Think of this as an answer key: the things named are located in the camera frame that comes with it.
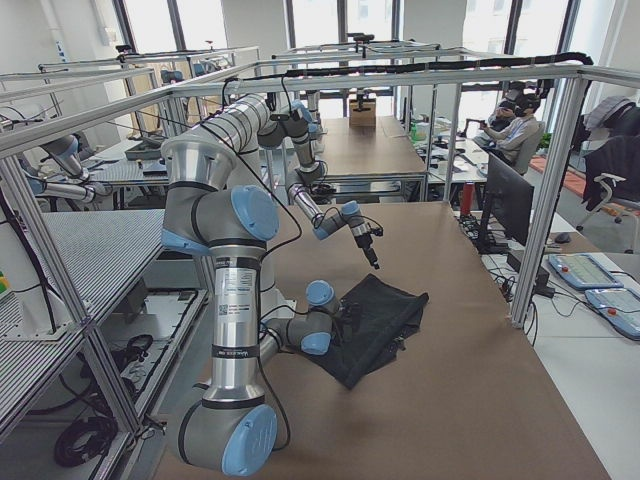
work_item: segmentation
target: wooden table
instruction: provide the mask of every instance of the wooden table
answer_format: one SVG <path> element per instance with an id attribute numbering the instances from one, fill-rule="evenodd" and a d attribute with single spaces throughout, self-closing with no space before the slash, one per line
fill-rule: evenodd
<path id="1" fill-rule="evenodd" d="M 328 183 L 418 182 L 420 199 L 426 199 L 424 161 L 395 117 L 377 117 L 375 127 L 350 127 L 348 118 L 323 122 L 324 147 L 316 157 L 327 163 Z"/>
<path id="2" fill-rule="evenodd" d="M 362 210 L 385 227 L 374 244 L 376 275 L 430 295 L 421 331 L 394 363 L 352 391 L 305 358 L 276 356 L 266 370 L 286 407 L 292 443 L 254 478 L 609 478 L 523 332 L 505 319 L 507 304 L 450 207 Z M 307 282 L 318 278 L 342 296 L 372 272 L 347 230 L 318 242 L 303 225 L 301 240 L 274 253 L 287 297 L 303 299 Z M 280 238 L 293 233 L 282 217 Z M 153 478 L 225 477 L 165 452 Z"/>

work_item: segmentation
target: person wearing vr headset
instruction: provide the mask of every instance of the person wearing vr headset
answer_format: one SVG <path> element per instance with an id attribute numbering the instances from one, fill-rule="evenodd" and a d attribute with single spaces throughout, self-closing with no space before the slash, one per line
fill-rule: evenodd
<path id="1" fill-rule="evenodd" d="M 518 158 L 522 143 L 538 131 L 538 121 L 533 114 L 539 106 L 540 97 L 535 93 L 527 93 L 516 100 L 514 110 L 516 118 L 504 130 L 498 132 L 483 122 L 480 128 L 495 141 L 495 146 L 481 146 L 481 148 L 507 164 L 513 165 Z"/>

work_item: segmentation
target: label on robot arm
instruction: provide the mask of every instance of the label on robot arm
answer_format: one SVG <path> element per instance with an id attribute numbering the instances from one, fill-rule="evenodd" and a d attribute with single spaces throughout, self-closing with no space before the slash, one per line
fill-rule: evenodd
<path id="1" fill-rule="evenodd" d="M 250 322 L 255 309 L 256 271 L 224 268 L 216 271 L 218 320 L 225 323 Z"/>

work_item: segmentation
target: seated person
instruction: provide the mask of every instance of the seated person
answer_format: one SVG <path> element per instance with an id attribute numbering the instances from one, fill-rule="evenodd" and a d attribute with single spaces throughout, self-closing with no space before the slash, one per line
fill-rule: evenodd
<path id="1" fill-rule="evenodd" d="M 540 98 L 535 93 L 527 93 L 520 97 L 514 110 L 516 119 L 504 130 L 497 132 L 486 123 L 480 126 L 489 137 L 495 140 L 495 146 L 480 145 L 480 147 L 508 165 L 513 165 L 520 153 L 522 142 L 538 131 L 539 124 L 533 114 L 539 106 Z"/>
<path id="2" fill-rule="evenodd" d="M 516 118 L 515 113 L 513 113 L 515 109 L 516 104 L 514 102 L 504 99 L 498 104 L 496 111 L 487 119 L 486 123 L 489 124 L 492 130 L 501 132 Z M 489 135 L 481 132 L 474 137 L 473 141 L 481 147 L 487 147 L 493 140 Z"/>

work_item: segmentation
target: black monitor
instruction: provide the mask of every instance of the black monitor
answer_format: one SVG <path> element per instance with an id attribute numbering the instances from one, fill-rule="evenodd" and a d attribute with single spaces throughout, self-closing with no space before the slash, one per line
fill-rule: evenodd
<path id="1" fill-rule="evenodd" d="M 507 245 L 497 243 L 489 230 L 489 218 L 492 215 L 504 227 L 505 237 L 513 238 L 524 246 L 529 235 L 532 203 L 533 186 L 502 160 L 489 156 L 482 218 L 476 240 L 478 251 L 508 251 Z"/>

